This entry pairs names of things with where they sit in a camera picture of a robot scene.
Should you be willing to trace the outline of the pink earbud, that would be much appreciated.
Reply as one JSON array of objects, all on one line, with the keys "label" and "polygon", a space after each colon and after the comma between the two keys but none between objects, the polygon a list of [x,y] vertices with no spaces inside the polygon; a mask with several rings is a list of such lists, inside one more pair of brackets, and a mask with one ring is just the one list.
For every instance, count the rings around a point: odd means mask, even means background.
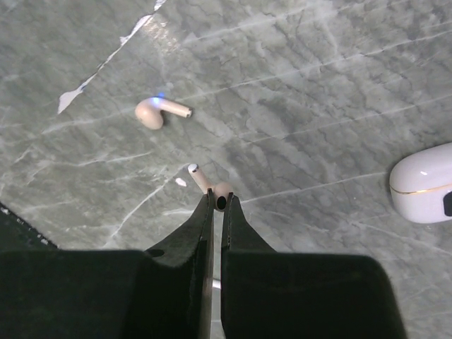
[{"label": "pink earbud", "polygon": [[230,193],[233,192],[233,188],[227,182],[220,182],[218,184],[213,184],[207,176],[204,174],[202,169],[198,164],[190,164],[188,167],[188,172],[191,178],[195,181],[199,189],[207,194],[209,190],[213,192],[215,200],[215,209],[223,212],[227,205],[227,199]]},{"label": "pink earbud", "polygon": [[149,97],[141,101],[135,108],[136,118],[147,128],[161,129],[164,124],[162,112],[175,114],[183,118],[189,118],[193,110],[190,107],[163,97]]}]

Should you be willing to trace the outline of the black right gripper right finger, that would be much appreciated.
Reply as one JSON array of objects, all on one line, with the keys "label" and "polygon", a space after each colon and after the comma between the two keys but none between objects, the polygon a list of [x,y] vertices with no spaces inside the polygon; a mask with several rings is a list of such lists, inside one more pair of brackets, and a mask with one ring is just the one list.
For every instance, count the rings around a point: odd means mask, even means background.
[{"label": "black right gripper right finger", "polygon": [[226,338],[406,338],[391,282],[369,256],[274,250],[229,195],[222,225]]}]

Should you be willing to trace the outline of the white earbuds charging case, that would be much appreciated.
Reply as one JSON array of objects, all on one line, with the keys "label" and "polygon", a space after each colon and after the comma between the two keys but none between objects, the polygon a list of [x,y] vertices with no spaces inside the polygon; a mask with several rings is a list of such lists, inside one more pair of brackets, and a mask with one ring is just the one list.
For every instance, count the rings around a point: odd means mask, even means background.
[{"label": "white earbuds charging case", "polygon": [[410,222],[451,219],[451,144],[419,151],[392,169],[389,187],[395,209]]}]

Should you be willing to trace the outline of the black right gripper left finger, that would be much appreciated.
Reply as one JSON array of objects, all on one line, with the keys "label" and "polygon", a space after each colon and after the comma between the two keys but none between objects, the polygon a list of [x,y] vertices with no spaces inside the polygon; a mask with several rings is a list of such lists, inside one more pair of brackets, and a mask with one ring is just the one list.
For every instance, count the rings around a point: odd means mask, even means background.
[{"label": "black right gripper left finger", "polygon": [[1,337],[209,338],[214,205],[146,250],[1,251]]}]

